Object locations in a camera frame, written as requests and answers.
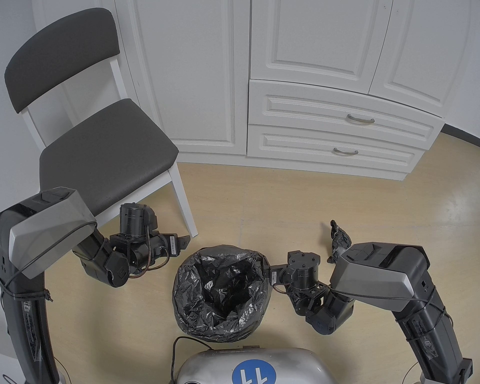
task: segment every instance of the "crumpled plastic bag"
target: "crumpled plastic bag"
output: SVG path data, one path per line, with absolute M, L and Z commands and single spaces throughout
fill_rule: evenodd
M 268 267 L 261 253 L 232 245 L 203 248 L 189 256 L 178 269 L 172 292 L 180 329 L 218 343 L 249 336 L 270 300 Z
M 340 255 L 351 247 L 352 240 L 335 220 L 330 221 L 330 225 L 332 226 L 332 256 L 328 258 L 327 263 L 336 264 Z

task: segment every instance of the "metal handle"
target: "metal handle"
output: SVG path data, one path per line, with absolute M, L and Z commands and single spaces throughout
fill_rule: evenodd
M 334 148 L 333 151 L 336 152 L 336 153 L 341 153 L 342 155 L 358 155 L 358 154 L 359 154 L 358 151 L 355 151 L 355 152 L 344 152 L 344 151 L 340 151 L 338 148 Z
M 358 117 L 353 117 L 352 115 L 348 114 L 347 119 L 358 121 L 360 123 L 366 123 L 366 124 L 372 124 L 375 123 L 375 119 L 370 119 L 370 120 L 365 120 L 365 119 L 359 119 Z

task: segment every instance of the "floor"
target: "floor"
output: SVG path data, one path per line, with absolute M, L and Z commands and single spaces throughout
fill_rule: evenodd
M 335 219 L 354 242 L 423 245 L 430 274 L 448 312 L 462 353 L 480 361 L 480 148 L 440 134 L 405 181 L 326 173 L 203 164 L 179 164 L 200 235 L 165 268 L 113 289 L 89 278 L 72 254 L 47 271 L 54 299 L 48 319 L 56 356 L 72 382 L 169 382 L 171 345 L 182 335 L 171 290 L 186 256 L 221 243 L 257 250 L 271 264 L 287 252 L 321 255 L 320 280 L 333 266 L 329 222 Z M 187 233 L 172 189 L 144 200 L 160 231 Z M 118 219 L 104 235 L 118 232 Z M 416 361 L 391 313 L 356 303 L 352 317 L 333 335 L 316 334 L 284 295 L 273 292 L 260 327 L 246 340 L 215 348 L 260 345 L 314 351 L 340 383 L 398 383 Z M 182 341 L 177 366 L 201 346 Z M 414 367 L 405 383 L 418 381 Z M 468 384 L 480 383 L 476 373 Z

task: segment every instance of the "white drawer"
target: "white drawer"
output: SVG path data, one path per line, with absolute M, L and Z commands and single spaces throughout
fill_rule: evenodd
M 409 173 L 423 153 L 422 149 L 406 145 L 342 133 L 270 125 L 248 126 L 247 156 L 250 157 L 341 164 Z
M 422 149 L 431 147 L 444 125 L 437 116 L 377 97 L 266 80 L 250 80 L 248 120 L 249 124 L 344 133 Z

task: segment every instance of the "chair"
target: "chair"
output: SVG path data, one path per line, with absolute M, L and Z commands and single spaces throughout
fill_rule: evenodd
M 48 25 L 29 39 L 5 70 L 10 100 L 41 151 L 40 189 L 77 189 L 101 226 L 172 182 L 186 226 L 198 234 L 177 167 L 178 148 L 129 98 L 116 55 L 120 53 L 112 14 L 80 11 Z M 45 146 L 28 106 L 45 92 L 108 59 L 120 95 L 117 101 Z

